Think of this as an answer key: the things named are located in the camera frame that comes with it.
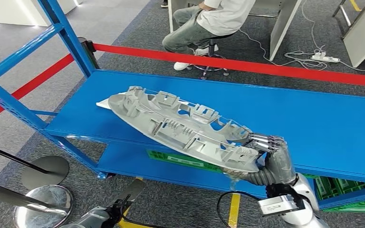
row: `blue metal shelf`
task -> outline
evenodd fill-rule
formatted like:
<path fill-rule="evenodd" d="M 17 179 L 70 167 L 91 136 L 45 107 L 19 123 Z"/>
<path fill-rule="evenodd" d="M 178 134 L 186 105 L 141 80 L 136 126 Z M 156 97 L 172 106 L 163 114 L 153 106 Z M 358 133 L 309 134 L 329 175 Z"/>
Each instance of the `blue metal shelf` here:
<path fill-rule="evenodd" d="M 139 176 L 144 179 L 204 188 L 230 191 L 230 179 L 222 174 L 179 164 L 150 159 L 146 149 L 171 152 L 164 146 L 147 146 L 138 143 L 111 143 L 104 151 L 97 168 L 111 173 Z M 265 186 L 255 186 L 245 181 L 236 184 L 236 190 L 266 198 Z"/>
<path fill-rule="evenodd" d="M 143 136 L 110 110 L 96 106 L 96 102 L 139 85 L 215 108 L 256 132 L 285 137 L 299 172 L 365 182 L 365 97 L 94 70 L 58 2 L 38 1 L 53 26 L 3 60 L 0 76 L 59 34 L 88 79 L 58 114 L 29 110 L 1 86 L 0 106 L 68 152 L 99 178 L 114 172 L 229 190 L 230 181 L 222 174 L 149 159 L 146 149 L 173 151 Z M 57 116 L 46 125 L 36 114 Z M 65 137 L 101 141 L 109 146 L 96 163 Z M 264 196 L 263 187 L 244 181 L 237 184 L 237 189 Z M 363 200 L 365 190 L 323 200 L 320 206 L 326 208 Z"/>
<path fill-rule="evenodd" d="M 299 172 L 365 182 L 365 97 L 97 70 L 45 130 L 106 143 L 158 144 L 96 106 L 135 85 L 174 93 L 255 132 L 285 137 Z"/>

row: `yellow floor marking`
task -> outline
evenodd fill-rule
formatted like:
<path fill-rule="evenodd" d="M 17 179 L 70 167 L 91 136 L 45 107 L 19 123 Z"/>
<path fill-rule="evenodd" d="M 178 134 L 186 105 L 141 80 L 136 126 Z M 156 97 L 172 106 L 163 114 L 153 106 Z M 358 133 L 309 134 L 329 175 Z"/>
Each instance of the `yellow floor marking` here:
<path fill-rule="evenodd" d="M 350 0 L 350 3 L 352 4 L 353 8 L 355 8 L 356 11 L 362 11 L 356 4 L 355 0 Z"/>
<path fill-rule="evenodd" d="M 129 208 L 125 211 L 124 215 L 126 215 L 129 211 Z M 141 226 L 141 225 L 137 225 L 134 223 L 130 223 L 130 222 L 125 222 L 124 219 L 122 218 L 121 221 L 117 224 L 120 228 L 148 228 L 145 226 Z"/>
<path fill-rule="evenodd" d="M 231 196 L 229 226 L 237 228 L 237 220 L 239 218 L 240 194 L 234 193 Z"/>

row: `stanchion base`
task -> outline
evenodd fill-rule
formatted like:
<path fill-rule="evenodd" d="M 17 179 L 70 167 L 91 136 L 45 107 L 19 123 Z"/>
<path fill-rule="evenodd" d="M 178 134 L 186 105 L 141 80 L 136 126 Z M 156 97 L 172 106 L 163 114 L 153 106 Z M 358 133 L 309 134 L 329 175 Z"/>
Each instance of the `stanchion base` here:
<path fill-rule="evenodd" d="M 45 174 L 26 167 L 21 176 L 23 186 L 28 189 L 35 189 L 44 185 L 59 184 L 69 173 L 69 163 L 59 156 L 47 156 L 36 159 L 32 164 L 49 171 Z"/>
<path fill-rule="evenodd" d="M 59 185 L 41 186 L 31 190 L 26 196 L 62 207 L 67 214 L 43 213 L 16 207 L 13 219 L 17 228 L 57 228 L 67 220 L 73 209 L 72 193 Z"/>

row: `black cable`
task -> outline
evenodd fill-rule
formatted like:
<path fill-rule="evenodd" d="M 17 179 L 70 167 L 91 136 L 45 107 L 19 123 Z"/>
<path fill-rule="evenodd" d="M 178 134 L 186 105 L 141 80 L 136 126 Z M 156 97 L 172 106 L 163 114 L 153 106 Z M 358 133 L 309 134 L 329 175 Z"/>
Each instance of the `black cable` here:
<path fill-rule="evenodd" d="M 157 226 L 157 225 L 151 225 L 151 224 L 145 224 L 145 223 L 141 223 L 141 222 L 136 222 L 136 221 L 133 221 L 133 220 L 131 220 L 131 219 L 129 219 L 129 218 L 127 218 L 125 215 L 124 215 L 124 213 L 123 213 L 123 211 L 124 211 L 124 206 L 126 205 L 126 203 L 127 203 L 127 201 L 128 201 L 128 199 L 129 199 L 129 197 L 130 197 L 131 195 L 127 195 L 127 197 L 125 197 L 125 199 L 123 200 L 123 202 L 122 202 L 122 204 L 121 204 L 121 207 L 120 207 L 120 212 L 121 212 L 121 216 L 122 216 L 122 218 L 125 220 L 125 221 L 127 221 L 127 222 L 130 222 L 130 223 L 134 223 L 134 224 L 137 224 L 137 225 L 141 225 L 141 226 L 145 226 L 145 227 L 153 227 L 153 228 L 167 228 L 167 227 L 162 227 L 162 226 Z"/>
<path fill-rule="evenodd" d="M 221 202 L 221 199 L 223 198 L 223 196 L 225 195 L 228 195 L 228 194 L 233 194 L 233 193 L 238 193 L 238 194 L 242 194 L 242 195 L 246 195 L 248 197 L 251 197 L 253 199 L 255 199 L 256 201 L 260 201 L 261 199 L 258 198 L 258 197 L 255 197 L 249 193 L 246 193 L 244 191 L 228 191 L 228 192 L 225 192 L 223 194 L 221 194 L 221 196 L 219 197 L 218 199 L 218 203 L 216 205 L 216 211 L 218 212 L 218 216 L 219 218 L 221 219 L 222 223 L 227 227 L 227 228 L 231 228 L 231 226 L 229 226 L 229 224 L 223 219 L 223 217 L 221 216 L 221 213 L 220 213 L 220 202 Z"/>

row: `power strip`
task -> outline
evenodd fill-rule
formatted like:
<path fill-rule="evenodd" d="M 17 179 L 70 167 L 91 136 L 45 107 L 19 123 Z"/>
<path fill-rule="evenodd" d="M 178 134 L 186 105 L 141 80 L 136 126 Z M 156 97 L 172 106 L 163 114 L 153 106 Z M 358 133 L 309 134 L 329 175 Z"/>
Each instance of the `power strip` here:
<path fill-rule="evenodd" d="M 311 57 L 312 60 L 321 61 L 321 62 L 329 62 L 329 63 L 339 63 L 341 59 L 334 57 L 326 57 L 325 51 L 317 52 Z"/>

